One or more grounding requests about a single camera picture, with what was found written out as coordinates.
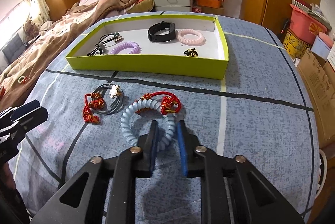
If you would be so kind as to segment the red cord bracelet gold beads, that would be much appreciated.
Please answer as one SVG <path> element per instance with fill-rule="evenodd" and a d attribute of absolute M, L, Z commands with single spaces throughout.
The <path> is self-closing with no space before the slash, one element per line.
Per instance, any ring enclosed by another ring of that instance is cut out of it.
<path fill-rule="evenodd" d="M 181 110 L 182 104 L 179 98 L 175 94 L 168 91 L 157 91 L 153 93 L 143 94 L 143 96 L 139 98 L 139 100 L 149 100 L 157 96 L 163 96 L 161 101 L 162 107 L 160 110 L 160 113 L 162 115 L 167 115 L 169 113 L 178 113 Z"/>

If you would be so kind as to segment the black gold bow hair clip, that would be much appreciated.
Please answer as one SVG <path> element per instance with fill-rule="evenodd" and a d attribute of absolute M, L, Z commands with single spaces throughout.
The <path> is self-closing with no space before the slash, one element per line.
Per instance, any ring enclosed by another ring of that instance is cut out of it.
<path fill-rule="evenodd" d="M 198 51 L 195 48 L 188 48 L 183 54 L 187 57 L 198 57 Z"/>

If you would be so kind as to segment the black fitness wristband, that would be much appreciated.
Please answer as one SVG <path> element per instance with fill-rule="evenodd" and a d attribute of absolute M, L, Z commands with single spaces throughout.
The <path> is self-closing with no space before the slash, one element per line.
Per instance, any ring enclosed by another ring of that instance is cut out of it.
<path fill-rule="evenodd" d="M 151 42 L 168 42 L 176 38 L 175 23 L 162 21 L 148 29 L 148 38 Z"/>

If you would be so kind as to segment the black hair tie grey bead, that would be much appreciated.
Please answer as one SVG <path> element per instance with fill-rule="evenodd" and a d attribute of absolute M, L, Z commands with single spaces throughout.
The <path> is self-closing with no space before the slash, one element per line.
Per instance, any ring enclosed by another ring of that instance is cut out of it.
<path fill-rule="evenodd" d="M 99 42 L 95 44 L 95 48 L 87 54 L 87 56 L 101 56 L 108 54 L 109 51 L 106 49 L 105 43 Z"/>

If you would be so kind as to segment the brown blanket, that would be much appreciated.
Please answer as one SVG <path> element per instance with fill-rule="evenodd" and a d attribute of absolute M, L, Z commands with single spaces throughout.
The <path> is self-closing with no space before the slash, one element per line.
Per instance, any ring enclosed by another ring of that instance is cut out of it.
<path fill-rule="evenodd" d="M 105 18 L 97 6 L 76 6 L 42 33 L 1 74 L 1 111 L 23 104 L 48 65 L 87 28 Z"/>

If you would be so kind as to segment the blue patterned table cloth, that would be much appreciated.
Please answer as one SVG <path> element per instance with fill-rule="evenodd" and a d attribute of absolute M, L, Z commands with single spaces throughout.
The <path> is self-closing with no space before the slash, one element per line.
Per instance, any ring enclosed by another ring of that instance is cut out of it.
<path fill-rule="evenodd" d="M 149 108 L 131 115 L 131 134 L 146 134 L 156 120 L 171 134 L 150 179 L 136 182 L 137 223 L 199 223 L 200 180 L 183 176 L 177 122 L 184 120 L 200 143 L 225 157 L 242 154 L 307 221 L 317 190 L 317 130 L 307 89 L 275 34 L 263 26 L 220 17 L 229 50 L 225 78 L 126 71 L 78 71 L 62 51 L 38 78 L 28 101 L 38 100 L 48 120 L 30 131 L 10 161 L 17 189 L 32 214 L 93 156 L 110 158 L 129 147 L 122 111 L 82 117 L 85 95 L 104 83 L 119 85 L 128 107 L 143 94 L 168 91 L 181 110 L 164 116 Z"/>

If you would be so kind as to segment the green shallow cardboard tray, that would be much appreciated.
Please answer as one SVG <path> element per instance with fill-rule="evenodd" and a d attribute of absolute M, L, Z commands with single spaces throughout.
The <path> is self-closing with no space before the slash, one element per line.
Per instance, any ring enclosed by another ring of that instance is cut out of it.
<path fill-rule="evenodd" d="M 196 30 L 204 36 L 204 41 L 201 45 L 186 45 L 177 39 L 149 41 L 148 29 L 162 21 L 175 23 L 177 30 Z M 122 42 L 135 42 L 140 52 L 132 54 L 133 48 L 129 46 L 113 54 L 118 44 L 110 42 L 106 45 L 108 54 L 87 56 L 103 35 L 114 32 L 120 34 Z M 185 56 L 183 52 L 188 48 L 195 48 L 198 57 Z M 217 16 L 172 12 L 128 14 L 103 19 L 85 30 L 74 41 L 66 59 L 74 70 L 134 71 L 221 80 L 228 67 L 229 50 Z"/>

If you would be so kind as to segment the cola bottle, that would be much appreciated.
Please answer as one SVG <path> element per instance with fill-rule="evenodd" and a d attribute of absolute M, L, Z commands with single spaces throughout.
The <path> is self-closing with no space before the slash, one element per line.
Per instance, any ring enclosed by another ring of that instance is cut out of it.
<path fill-rule="evenodd" d="M 200 6 L 193 6 L 192 7 L 192 12 L 194 12 L 194 13 L 201 13 L 202 12 L 202 8 Z"/>

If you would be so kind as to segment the brown cardboard box under bag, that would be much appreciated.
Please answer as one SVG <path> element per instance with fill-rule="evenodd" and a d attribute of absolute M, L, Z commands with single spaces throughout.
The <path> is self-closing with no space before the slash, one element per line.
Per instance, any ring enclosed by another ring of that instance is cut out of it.
<path fill-rule="evenodd" d="M 212 8 L 212 7 L 205 7 L 202 6 L 202 13 L 205 14 L 213 14 L 213 15 L 224 15 L 224 8 Z"/>

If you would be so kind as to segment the orange box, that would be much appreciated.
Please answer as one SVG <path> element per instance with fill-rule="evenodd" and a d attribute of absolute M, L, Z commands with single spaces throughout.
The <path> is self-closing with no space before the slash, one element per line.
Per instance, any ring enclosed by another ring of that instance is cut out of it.
<path fill-rule="evenodd" d="M 222 6 L 221 0 L 196 0 L 198 6 L 219 9 Z"/>

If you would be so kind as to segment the yellow patterned tin box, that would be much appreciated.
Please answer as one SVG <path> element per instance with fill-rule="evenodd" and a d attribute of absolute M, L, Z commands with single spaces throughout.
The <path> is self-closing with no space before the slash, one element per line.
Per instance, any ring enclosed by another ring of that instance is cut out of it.
<path fill-rule="evenodd" d="M 301 59 L 307 49 L 311 49 L 313 43 L 307 43 L 299 39 L 289 28 L 286 31 L 283 47 L 292 59 Z"/>

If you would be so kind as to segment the open cardboard box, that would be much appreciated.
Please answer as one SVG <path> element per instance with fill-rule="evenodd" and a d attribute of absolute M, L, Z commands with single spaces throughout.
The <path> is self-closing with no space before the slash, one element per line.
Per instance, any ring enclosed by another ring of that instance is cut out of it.
<path fill-rule="evenodd" d="M 316 119 L 318 143 L 323 148 L 334 143 L 334 70 L 328 61 L 307 49 L 297 70 L 308 91 Z"/>

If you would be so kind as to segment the pink plastic bin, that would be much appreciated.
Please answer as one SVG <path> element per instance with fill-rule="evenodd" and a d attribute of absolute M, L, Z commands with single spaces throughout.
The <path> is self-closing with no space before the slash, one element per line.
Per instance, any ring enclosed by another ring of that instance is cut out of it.
<path fill-rule="evenodd" d="M 309 16 L 306 12 L 293 4 L 290 4 L 292 14 L 289 29 L 301 40 L 313 45 L 316 36 L 323 32 L 327 33 L 326 26 Z"/>

